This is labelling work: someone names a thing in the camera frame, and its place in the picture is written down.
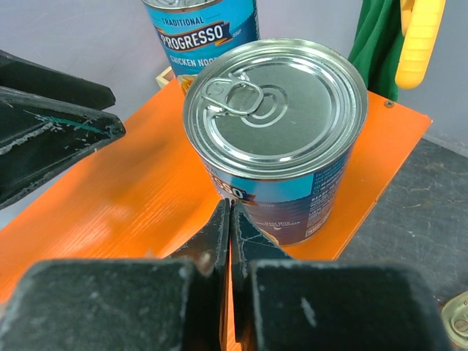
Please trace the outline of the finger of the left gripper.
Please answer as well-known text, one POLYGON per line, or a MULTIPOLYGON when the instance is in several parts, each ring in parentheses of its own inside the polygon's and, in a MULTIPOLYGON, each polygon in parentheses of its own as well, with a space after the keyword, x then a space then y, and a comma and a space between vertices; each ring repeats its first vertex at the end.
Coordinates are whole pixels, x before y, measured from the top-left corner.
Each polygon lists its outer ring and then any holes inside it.
POLYGON ((1 52, 1 86, 96 110, 116 103, 107 86, 1 52))
POLYGON ((1 88, 1 207, 125 134, 112 113, 1 88))

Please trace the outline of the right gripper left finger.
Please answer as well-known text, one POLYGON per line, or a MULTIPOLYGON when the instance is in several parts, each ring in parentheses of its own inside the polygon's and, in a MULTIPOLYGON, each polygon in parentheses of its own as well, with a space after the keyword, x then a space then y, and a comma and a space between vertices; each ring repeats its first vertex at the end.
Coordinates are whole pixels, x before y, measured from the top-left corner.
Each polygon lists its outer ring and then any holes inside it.
POLYGON ((228 200, 169 256, 35 263, 1 320, 3 350, 224 350, 228 200))

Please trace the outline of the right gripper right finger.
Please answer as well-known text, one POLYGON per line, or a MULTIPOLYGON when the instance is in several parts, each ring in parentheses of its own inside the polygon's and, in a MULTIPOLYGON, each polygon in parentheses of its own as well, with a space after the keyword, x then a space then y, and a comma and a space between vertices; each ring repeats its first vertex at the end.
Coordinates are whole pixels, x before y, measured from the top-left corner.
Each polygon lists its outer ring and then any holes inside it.
POLYGON ((393 263, 297 260, 243 204, 230 210, 235 339, 243 350, 450 350, 423 277, 393 263))

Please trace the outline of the oval tin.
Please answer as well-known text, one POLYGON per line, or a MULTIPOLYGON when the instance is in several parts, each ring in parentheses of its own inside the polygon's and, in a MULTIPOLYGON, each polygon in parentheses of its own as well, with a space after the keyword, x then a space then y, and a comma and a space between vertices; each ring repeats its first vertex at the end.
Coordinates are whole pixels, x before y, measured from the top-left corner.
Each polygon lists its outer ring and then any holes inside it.
POLYGON ((467 349, 467 291, 451 298, 442 307, 442 321, 455 347, 467 349))

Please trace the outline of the blue soup can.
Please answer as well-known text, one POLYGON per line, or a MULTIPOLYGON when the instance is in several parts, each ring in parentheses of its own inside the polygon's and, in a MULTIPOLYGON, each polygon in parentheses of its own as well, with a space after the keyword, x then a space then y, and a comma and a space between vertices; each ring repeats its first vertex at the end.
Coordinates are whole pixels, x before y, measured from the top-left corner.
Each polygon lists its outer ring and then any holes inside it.
POLYGON ((214 59, 260 38, 254 0, 143 4, 184 93, 214 59))

